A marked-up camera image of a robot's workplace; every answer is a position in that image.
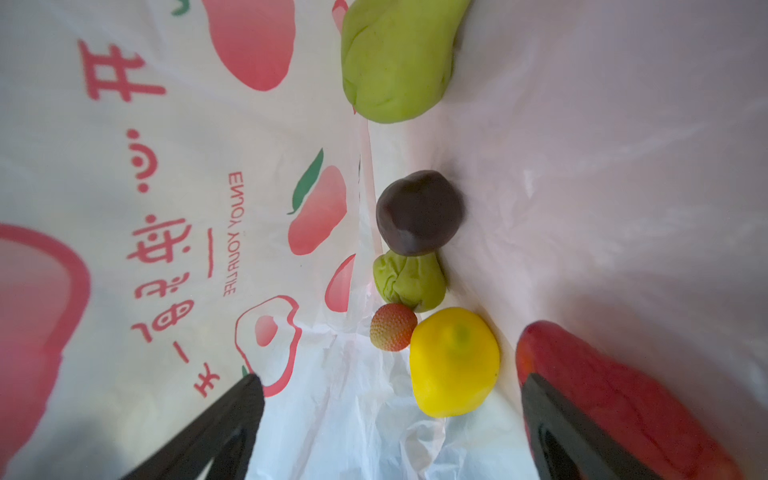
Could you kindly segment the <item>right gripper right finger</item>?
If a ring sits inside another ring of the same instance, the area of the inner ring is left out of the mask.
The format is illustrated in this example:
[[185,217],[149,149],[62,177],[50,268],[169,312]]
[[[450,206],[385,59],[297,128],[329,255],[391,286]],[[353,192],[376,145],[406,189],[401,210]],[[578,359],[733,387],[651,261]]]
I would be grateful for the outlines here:
[[545,378],[521,388],[524,420],[541,479],[657,479]]

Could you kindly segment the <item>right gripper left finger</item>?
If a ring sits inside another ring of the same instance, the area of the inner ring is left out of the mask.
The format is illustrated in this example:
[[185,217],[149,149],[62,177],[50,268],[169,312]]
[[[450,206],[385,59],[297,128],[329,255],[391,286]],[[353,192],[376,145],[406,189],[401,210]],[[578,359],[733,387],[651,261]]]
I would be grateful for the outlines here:
[[248,374],[125,477],[243,480],[264,408],[261,380]]

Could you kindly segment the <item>large strawberry toy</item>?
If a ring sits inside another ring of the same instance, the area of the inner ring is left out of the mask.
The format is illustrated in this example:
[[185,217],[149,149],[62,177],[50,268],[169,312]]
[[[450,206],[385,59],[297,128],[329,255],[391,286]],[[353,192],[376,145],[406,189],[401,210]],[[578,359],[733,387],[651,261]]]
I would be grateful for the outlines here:
[[538,374],[663,479],[742,479],[729,453],[652,377],[563,327],[537,321],[516,347],[518,382]]

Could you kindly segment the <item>yellow lemon toy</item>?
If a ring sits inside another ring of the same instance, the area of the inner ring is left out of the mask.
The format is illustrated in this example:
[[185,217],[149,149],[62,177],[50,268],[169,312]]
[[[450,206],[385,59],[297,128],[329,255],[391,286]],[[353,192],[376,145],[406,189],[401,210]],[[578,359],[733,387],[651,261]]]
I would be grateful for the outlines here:
[[410,344],[412,390],[421,411],[433,418],[478,409],[500,373],[501,350],[484,319],[452,307],[415,328]]

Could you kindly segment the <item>small strawberry toy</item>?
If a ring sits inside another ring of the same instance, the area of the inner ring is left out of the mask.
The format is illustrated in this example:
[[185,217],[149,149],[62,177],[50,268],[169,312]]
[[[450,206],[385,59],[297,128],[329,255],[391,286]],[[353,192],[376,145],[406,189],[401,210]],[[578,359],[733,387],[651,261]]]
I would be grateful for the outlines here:
[[380,350],[398,352],[409,346],[417,324],[416,314],[407,306],[386,304],[374,314],[369,338]]

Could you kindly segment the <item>green pear toy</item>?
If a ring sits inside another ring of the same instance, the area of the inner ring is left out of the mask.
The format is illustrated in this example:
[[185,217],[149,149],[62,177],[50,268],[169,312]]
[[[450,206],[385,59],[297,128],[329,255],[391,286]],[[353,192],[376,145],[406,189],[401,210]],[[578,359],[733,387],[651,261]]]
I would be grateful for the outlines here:
[[367,120],[393,124],[434,107],[451,81],[469,1],[356,1],[342,24],[344,94]]
[[402,256],[388,251],[374,260],[372,269],[376,289],[386,303],[422,313],[436,309],[445,298],[447,282],[435,252]]

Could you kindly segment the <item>pink plastic fruit-print bag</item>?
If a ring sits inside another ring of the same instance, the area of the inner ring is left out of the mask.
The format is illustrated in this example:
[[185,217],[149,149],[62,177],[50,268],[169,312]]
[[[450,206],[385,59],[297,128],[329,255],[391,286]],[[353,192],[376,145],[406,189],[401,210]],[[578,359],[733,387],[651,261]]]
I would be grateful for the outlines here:
[[[1,475],[117,479],[245,374],[251,479],[533,479],[514,348],[561,324],[767,475],[767,5],[475,1],[444,99],[342,90],[347,1],[1,5]],[[432,419],[368,338],[377,197],[467,214],[445,305],[503,351]]]

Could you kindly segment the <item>dark purple mangosteen toy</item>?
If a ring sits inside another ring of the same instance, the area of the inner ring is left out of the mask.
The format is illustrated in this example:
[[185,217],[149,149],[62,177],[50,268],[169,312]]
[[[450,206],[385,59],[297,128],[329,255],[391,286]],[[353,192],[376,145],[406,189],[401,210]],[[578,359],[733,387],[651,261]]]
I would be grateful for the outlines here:
[[376,203],[379,233],[402,256],[433,253],[446,245],[464,220],[460,191],[440,172],[421,170],[401,178]]

